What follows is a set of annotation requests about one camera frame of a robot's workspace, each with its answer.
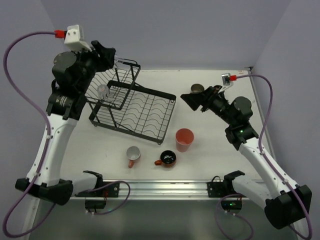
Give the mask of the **pink mug white inside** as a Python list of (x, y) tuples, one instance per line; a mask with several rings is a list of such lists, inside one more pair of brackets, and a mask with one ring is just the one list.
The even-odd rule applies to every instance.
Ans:
[(126, 157), (128, 159), (128, 167), (131, 169), (135, 162), (141, 157), (141, 151), (137, 146), (130, 146), (126, 150)]

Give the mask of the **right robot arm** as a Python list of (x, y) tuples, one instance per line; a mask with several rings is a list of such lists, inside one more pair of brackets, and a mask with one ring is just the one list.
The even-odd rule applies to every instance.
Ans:
[(253, 115), (251, 101), (243, 96), (229, 103), (221, 86), (210, 86), (200, 93), (182, 94), (180, 97), (194, 111), (211, 110), (227, 123), (228, 142), (254, 167), (265, 183), (256, 185), (241, 171), (224, 177), (228, 189), (251, 199), (261, 208), (273, 227), (282, 229), (309, 218), (312, 192), (307, 185), (299, 185), (272, 158), (261, 143), (260, 135), (250, 124)]

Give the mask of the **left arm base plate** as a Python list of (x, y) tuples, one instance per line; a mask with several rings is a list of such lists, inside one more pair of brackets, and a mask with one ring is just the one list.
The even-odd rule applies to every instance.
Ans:
[(119, 196), (120, 183), (119, 182), (111, 182), (111, 181), (103, 181), (99, 183), (96, 188), (100, 188), (110, 184), (108, 187), (105, 187), (100, 190), (96, 190), (93, 192), (83, 191), (76, 194), (76, 197), (84, 197), (84, 198), (117, 198)]

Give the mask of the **white and brown cup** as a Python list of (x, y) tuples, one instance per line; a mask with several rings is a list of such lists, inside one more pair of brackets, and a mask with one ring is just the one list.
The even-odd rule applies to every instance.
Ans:
[(204, 90), (204, 86), (199, 83), (195, 83), (190, 87), (191, 93), (202, 93)]

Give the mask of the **clear glass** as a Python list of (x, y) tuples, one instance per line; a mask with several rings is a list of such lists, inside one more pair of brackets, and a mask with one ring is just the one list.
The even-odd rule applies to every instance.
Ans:
[(120, 64), (123, 64), (124, 61), (125, 61), (124, 58), (115, 55), (115, 56), (114, 56), (114, 65), (113, 65), (113, 68), (114, 68), (114, 69), (118, 69), (118, 68), (119, 68), (119, 65), (120, 65)]
[(106, 84), (101, 84), (97, 87), (97, 95), (100, 100), (107, 100), (111, 97), (111, 92)]

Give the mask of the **red orange mug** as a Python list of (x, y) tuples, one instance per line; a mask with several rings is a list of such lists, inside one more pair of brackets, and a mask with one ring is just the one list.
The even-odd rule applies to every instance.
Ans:
[(156, 166), (163, 166), (166, 168), (173, 167), (177, 162), (176, 154), (171, 150), (165, 150), (160, 154), (160, 158), (154, 162)]

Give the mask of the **tall pink cup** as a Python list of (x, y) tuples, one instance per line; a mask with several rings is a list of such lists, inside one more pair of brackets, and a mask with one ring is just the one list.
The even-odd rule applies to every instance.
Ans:
[(176, 149), (186, 152), (194, 141), (194, 133), (188, 128), (181, 128), (175, 134)]

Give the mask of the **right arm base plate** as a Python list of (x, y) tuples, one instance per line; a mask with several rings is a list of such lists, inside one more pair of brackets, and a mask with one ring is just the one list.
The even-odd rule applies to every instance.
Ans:
[(206, 186), (209, 198), (222, 198), (236, 193), (231, 184), (224, 181), (209, 181)]

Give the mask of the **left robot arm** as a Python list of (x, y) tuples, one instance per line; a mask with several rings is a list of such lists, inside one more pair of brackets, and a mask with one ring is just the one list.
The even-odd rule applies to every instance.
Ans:
[(61, 179), (62, 161), (87, 102), (85, 94), (90, 83), (96, 73), (114, 67), (115, 55), (115, 48), (106, 48), (93, 40), (89, 50), (66, 51), (54, 58), (52, 93), (44, 114), (46, 127), (40, 144), (45, 152), (38, 152), (27, 176), (16, 180), (17, 190), (61, 206), (78, 193), (77, 180)]

